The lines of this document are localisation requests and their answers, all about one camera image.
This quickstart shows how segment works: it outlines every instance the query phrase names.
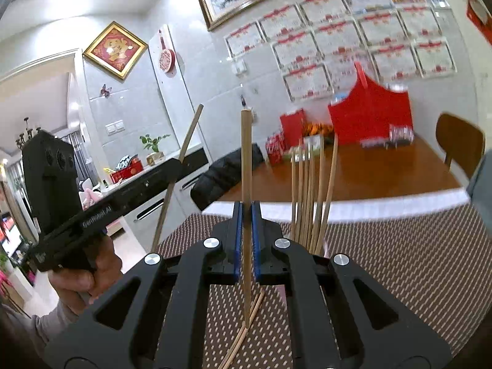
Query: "potted plant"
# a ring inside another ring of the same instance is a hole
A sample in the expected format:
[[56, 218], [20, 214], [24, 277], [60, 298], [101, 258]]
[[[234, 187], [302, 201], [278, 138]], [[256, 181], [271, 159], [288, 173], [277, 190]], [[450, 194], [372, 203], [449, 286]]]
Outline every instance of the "potted plant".
[[169, 136], [170, 135], [164, 135], [156, 137], [154, 139], [149, 134], [146, 134], [145, 136], [140, 136], [142, 144], [145, 144], [144, 148], [147, 150], [151, 149], [153, 151], [153, 153], [147, 155], [147, 163], [149, 165], [154, 165], [157, 160], [164, 157], [162, 151], [159, 151], [159, 143], [161, 142], [161, 140]]
[[10, 259], [7, 257], [6, 254], [4, 254], [3, 252], [0, 252], [0, 271], [5, 273], [6, 275], [10, 275], [13, 270], [14, 270], [14, 267], [13, 267]]

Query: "brown mat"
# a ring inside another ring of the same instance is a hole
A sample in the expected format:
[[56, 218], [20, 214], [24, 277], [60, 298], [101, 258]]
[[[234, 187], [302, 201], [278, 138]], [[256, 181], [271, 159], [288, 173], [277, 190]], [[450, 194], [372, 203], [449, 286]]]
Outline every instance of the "brown mat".
[[[226, 218], [191, 215], [159, 246], [182, 254]], [[284, 233], [289, 224], [281, 224]], [[471, 205], [407, 219], [332, 224], [328, 255], [345, 253], [430, 325], [463, 348], [492, 304], [492, 243]], [[292, 369], [287, 310], [275, 287], [265, 299], [231, 369]], [[253, 297], [259, 293], [255, 285]], [[240, 286], [212, 286], [203, 368], [218, 367], [242, 323]]]

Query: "chandelier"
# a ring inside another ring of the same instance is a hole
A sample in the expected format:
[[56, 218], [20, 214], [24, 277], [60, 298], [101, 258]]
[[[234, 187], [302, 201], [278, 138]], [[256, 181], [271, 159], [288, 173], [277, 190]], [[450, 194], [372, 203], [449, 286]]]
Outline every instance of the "chandelier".
[[[24, 118], [24, 122], [26, 123], [26, 132], [21, 133], [19, 135], [19, 138], [15, 141], [17, 144], [17, 148], [22, 150], [24, 147], [24, 144], [27, 143], [30, 139], [33, 138], [33, 129], [29, 129], [29, 124], [28, 124], [29, 117]], [[38, 133], [41, 130], [41, 127], [36, 128], [36, 133]]]

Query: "light switch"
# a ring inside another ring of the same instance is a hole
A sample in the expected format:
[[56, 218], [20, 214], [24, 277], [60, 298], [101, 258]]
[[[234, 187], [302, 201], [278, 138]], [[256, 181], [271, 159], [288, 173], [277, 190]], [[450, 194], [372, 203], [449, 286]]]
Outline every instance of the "light switch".
[[115, 123], [116, 130], [121, 131], [125, 129], [125, 124], [123, 123], [122, 120], [119, 120], [118, 122]]
[[117, 132], [116, 126], [114, 123], [110, 123], [109, 125], [106, 125], [106, 131], [108, 132], [108, 135], [114, 134]]
[[106, 125], [106, 131], [108, 135], [112, 135], [123, 130], [125, 130], [125, 124], [122, 120], [119, 120], [118, 122], [108, 123]]

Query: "human hand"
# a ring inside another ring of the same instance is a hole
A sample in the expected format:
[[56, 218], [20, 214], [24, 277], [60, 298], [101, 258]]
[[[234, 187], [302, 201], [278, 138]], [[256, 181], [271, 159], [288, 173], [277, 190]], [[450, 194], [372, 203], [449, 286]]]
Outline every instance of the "human hand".
[[74, 314], [80, 315], [86, 307], [77, 293], [89, 293], [91, 295], [89, 304], [92, 304], [99, 295], [123, 276], [121, 259], [115, 254], [113, 241], [109, 236], [104, 236], [99, 245], [95, 265], [97, 270], [94, 274], [78, 269], [60, 269], [48, 273], [48, 279], [60, 300]]

